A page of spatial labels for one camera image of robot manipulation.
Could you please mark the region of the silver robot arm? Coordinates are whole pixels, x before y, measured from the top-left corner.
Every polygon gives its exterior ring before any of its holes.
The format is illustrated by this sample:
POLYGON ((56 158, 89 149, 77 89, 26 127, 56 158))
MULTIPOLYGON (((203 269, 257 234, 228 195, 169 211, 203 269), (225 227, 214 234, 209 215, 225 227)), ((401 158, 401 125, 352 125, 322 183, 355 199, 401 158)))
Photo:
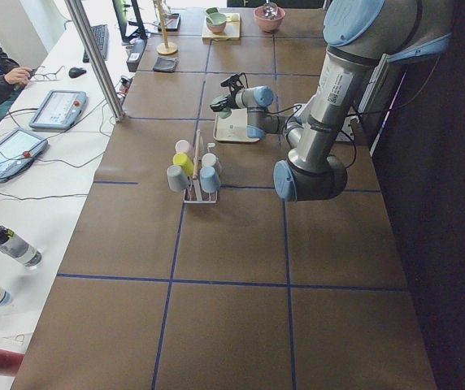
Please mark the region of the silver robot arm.
POLYGON ((285 136, 291 149, 273 171, 280 198, 334 198, 345 189, 347 172, 330 151, 365 75, 384 55, 400 63, 443 53, 453 14, 451 1, 335 1, 324 18, 327 48, 318 88, 299 115, 269 113, 274 94, 267 86, 234 86, 210 108, 222 118, 246 110, 251 138, 285 136))

